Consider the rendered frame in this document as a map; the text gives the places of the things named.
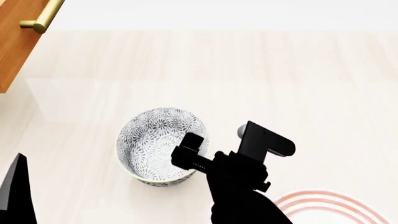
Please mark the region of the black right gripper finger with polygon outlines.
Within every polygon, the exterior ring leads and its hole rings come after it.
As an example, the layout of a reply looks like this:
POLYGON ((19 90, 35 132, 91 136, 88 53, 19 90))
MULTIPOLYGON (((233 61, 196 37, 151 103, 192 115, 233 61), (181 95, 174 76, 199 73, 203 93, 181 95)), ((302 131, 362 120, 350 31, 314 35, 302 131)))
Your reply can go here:
POLYGON ((203 137, 194 133, 185 134, 180 145, 176 146, 171 154, 171 163, 184 170, 204 170, 198 159, 203 140, 203 137))

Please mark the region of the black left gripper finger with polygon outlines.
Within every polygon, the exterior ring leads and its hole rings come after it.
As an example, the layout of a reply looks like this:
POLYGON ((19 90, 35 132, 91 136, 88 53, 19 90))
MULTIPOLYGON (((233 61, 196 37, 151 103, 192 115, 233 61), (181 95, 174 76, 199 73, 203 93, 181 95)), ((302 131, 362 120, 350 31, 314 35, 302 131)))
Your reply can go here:
POLYGON ((27 158, 17 154, 0 186, 0 224, 37 224, 27 158))

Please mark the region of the grey white floral pattern bowl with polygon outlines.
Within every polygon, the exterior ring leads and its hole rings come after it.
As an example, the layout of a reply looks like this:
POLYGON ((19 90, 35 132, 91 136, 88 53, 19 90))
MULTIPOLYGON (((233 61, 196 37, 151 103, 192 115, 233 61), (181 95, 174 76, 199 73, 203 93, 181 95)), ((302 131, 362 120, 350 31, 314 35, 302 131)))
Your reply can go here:
POLYGON ((125 171, 144 184, 168 187, 189 179, 195 170, 184 170, 171 163, 174 148, 185 134, 204 138, 199 155, 208 152, 208 132, 204 122, 179 108, 154 108, 139 113, 121 128, 115 150, 125 171))

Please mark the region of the white plate with pink rings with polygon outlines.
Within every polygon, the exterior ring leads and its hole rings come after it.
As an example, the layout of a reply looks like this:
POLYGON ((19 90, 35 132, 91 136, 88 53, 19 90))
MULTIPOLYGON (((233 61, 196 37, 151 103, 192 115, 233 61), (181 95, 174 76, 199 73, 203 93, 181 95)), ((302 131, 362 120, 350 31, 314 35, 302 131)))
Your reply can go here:
POLYGON ((398 224, 350 195, 323 188, 301 188, 273 199, 293 224, 398 224))

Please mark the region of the wooden cabinet door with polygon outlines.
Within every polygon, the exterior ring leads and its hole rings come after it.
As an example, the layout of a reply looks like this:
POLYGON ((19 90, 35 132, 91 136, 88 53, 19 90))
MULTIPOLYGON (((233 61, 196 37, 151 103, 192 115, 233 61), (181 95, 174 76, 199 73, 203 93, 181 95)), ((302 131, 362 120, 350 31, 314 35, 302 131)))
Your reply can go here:
POLYGON ((36 20, 49 0, 0 0, 0 93, 6 93, 42 34, 19 27, 36 20))

